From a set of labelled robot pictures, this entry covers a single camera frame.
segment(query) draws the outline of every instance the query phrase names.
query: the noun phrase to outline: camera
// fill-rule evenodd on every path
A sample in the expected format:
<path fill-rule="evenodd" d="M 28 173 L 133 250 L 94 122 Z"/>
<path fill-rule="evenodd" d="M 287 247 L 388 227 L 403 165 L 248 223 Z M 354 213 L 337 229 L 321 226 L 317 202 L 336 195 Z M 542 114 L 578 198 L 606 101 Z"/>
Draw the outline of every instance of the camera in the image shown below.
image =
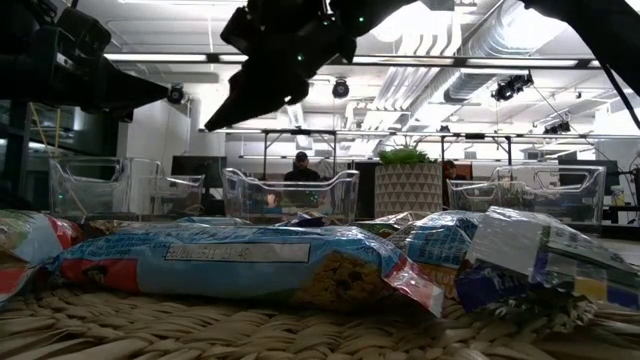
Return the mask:
<path fill-rule="evenodd" d="M 171 89 L 169 89 L 169 96 L 167 96 L 167 101 L 174 105 L 180 105 L 187 102 L 187 96 L 184 93 L 184 85 L 172 84 Z"/>
<path fill-rule="evenodd" d="M 509 101 L 531 85 L 533 85 L 531 73 L 527 75 L 513 75 L 507 80 L 499 81 L 498 87 L 491 93 L 491 97 L 496 101 Z"/>
<path fill-rule="evenodd" d="M 333 97 L 336 99 L 344 99 L 349 96 L 349 84 L 346 79 L 337 79 L 333 85 Z"/>

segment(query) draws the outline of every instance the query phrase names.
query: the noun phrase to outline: white patterned planter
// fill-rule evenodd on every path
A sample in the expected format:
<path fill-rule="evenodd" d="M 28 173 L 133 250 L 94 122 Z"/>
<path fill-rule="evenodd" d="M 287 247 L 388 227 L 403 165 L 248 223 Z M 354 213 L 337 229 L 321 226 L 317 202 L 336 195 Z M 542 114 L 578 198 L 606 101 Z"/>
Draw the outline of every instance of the white patterned planter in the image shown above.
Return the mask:
<path fill-rule="evenodd" d="M 376 218 L 405 211 L 442 211 L 442 165 L 376 168 Z"/>

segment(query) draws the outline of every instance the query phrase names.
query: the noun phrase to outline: woven mat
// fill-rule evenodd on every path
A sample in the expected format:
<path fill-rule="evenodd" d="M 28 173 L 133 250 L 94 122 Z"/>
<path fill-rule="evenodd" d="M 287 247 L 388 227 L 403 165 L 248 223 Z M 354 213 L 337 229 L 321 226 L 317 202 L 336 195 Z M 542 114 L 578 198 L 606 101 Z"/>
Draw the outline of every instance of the woven mat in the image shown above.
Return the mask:
<path fill-rule="evenodd" d="M 455 303 L 446 319 L 434 319 L 213 302 L 76 289 L 16 297 L 0 312 L 0 359 L 640 359 L 640 316 L 617 311 L 571 336 L 540 341 L 539 329 L 553 320 L 516 326 L 465 314 Z"/>

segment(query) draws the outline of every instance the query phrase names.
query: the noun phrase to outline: transparent storage bin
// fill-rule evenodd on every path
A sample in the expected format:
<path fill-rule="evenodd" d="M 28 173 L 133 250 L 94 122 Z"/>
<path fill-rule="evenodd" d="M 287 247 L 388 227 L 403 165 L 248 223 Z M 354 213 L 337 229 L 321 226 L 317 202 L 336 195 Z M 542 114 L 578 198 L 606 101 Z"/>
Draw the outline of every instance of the transparent storage bin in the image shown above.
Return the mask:
<path fill-rule="evenodd" d="M 51 159 L 51 212 L 95 214 L 198 214 L 203 176 L 165 176 L 156 161 L 136 158 Z"/>
<path fill-rule="evenodd" d="M 600 225 L 606 174 L 601 166 L 498 167 L 488 182 L 448 181 L 450 208 L 484 212 L 500 206 Z"/>
<path fill-rule="evenodd" d="M 358 171 L 343 171 L 327 182 L 271 182 L 224 170 L 224 205 L 229 217 L 253 224 L 275 224 L 299 212 L 322 214 L 339 224 L 355 219 Z"/>

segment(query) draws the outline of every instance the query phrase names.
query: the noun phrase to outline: man in cap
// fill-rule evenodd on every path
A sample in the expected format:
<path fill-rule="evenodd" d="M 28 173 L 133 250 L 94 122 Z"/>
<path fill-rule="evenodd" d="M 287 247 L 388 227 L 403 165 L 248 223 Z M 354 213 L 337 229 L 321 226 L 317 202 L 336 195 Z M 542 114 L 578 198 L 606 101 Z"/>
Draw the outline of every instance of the man in cap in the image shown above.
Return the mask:
<path fill-rule="evenodd" d="M 320 174 L 309 169 L 309 157 L 303 151 L 296 154 L 296 160 L 293 163 L 293 171 L 289 171 L 284 176 L 284 181 L 316 182 L 320 180 Z"/>

